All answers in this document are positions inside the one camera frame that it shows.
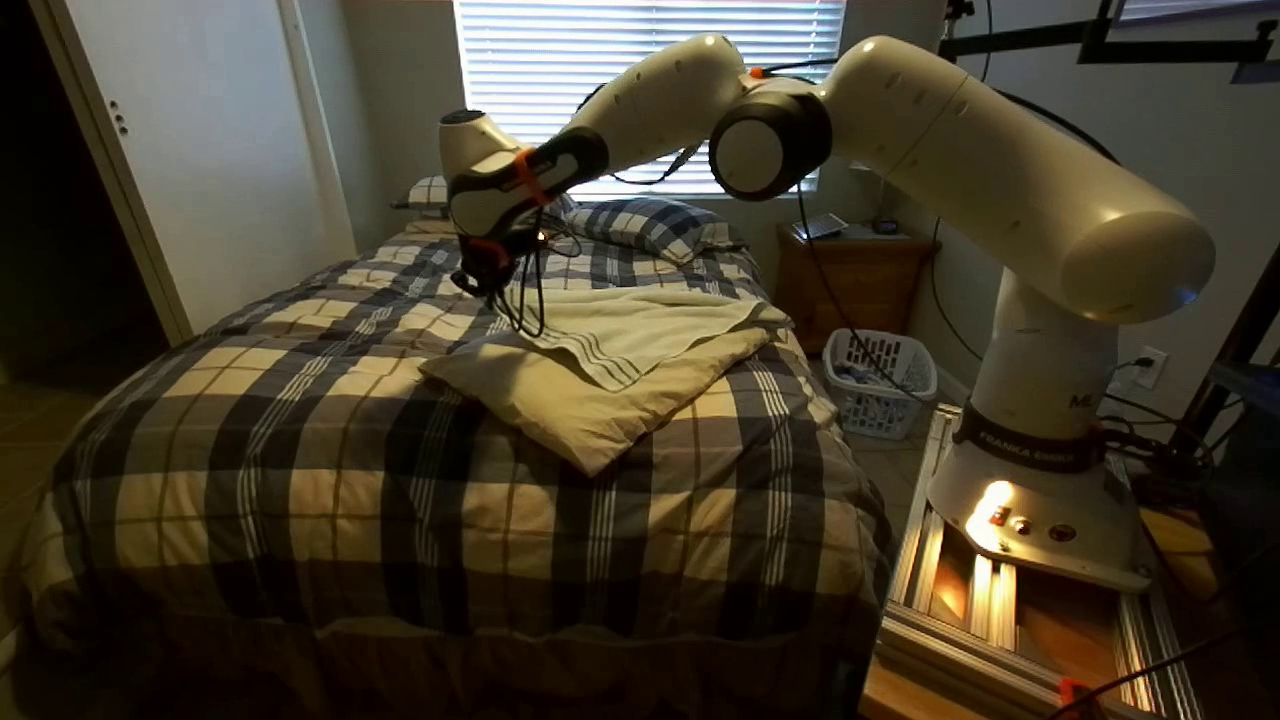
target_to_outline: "nightstand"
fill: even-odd
[[[962,413],[929,426],[889,586],[866,715],[1052,715],[1061,685],[1096,688],[1182,651],[1160,583],[1107,591],[977,554],[929,512],[929,483]],[[1200,715],[1184,662],[1119,685],[1114,715]]]
[[[846,323],[907,331],[936,239],[873,234],[860,228],[830,239],[805,239],[782,228],[778,239],[782,275],[774,300],[798,321],[808,357]]]

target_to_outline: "plaid bedspread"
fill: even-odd
[[[23,563],[40,637],[178,610],[867,651],[889,529],[792,336],[585,481],[422,373],[498,323],[451,266],[447,224],[414,224],[84,416]],[[741,251],[678,266],[615,242],[554,251],[545,279],[760,292]]]

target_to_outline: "beige towel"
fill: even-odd
[[[424,373],[478,397],[503,424],[597,476],[764,338],[770,329],[712,336],[615,393],[587,384],[576,360],[531,351],[516,336],[461,343],[447,357],[429,360]]]
[[[585,288],[545,297],[545,351],[568,351],[601,387],[629,387],[671,357],[741,323],[786,323],[782,306],[757,297],[692,288]]]

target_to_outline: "white robotic arm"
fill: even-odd
[[[1091,424],[1116,323],[1164,315],[1208,279],[1203,224],[924,47],[860,40],[812,88],[749,78],[741,53],[706,35],[629,69],[539,146],[524,153],[485,117],[445,124],[461,285],[478,297],[507,285],[513,257],[531,246],[527,206],[695,139],[741,201],[782,194],[825,160],[866,165],[1010,266],[931,502],[986,553],[1136,586],[1133,507],[1100,472]]]

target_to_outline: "light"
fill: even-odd
[[[988,481],[986,496],[971,502],[965,533],[977,548],[1001,553],[1001,529],[1011,502],[1010,481]]]

